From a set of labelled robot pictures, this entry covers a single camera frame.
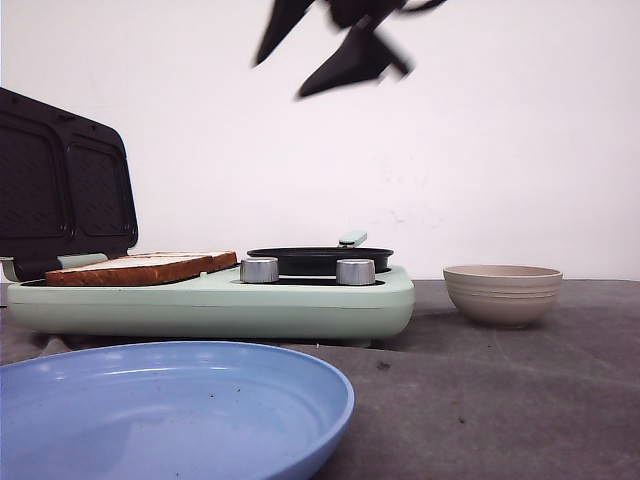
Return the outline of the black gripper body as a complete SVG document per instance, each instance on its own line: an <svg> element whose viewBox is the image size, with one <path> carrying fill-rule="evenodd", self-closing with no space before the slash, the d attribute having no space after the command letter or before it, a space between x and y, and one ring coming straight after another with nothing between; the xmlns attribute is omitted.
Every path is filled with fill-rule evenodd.
<svg viewBox="0 0 640 480"><path fill-rule="evenodd" d="M403 8L403 0L327 0L331 21L339 28L356 25L360 20L385 19Z"/></svg>

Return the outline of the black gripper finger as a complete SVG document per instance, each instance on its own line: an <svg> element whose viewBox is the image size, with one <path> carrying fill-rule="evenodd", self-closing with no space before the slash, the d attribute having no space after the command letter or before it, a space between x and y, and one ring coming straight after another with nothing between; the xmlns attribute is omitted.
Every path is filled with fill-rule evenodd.
<svg viewBox="0 0 640 480"><path fill-rule="evenodd" d="M314 3L313 0L274 0L271 13L253 60L256 67L264 62Z"/></svg>
<svg viewBox="0 0 640 480"><path fill-rule="evenodd" d="M337 48L300 86L296 99L304 99L329 90L378 81L389 67L400 77L408 76L414 66L408 56L377 32L385 17L332 19L348 32Z"/></svg>

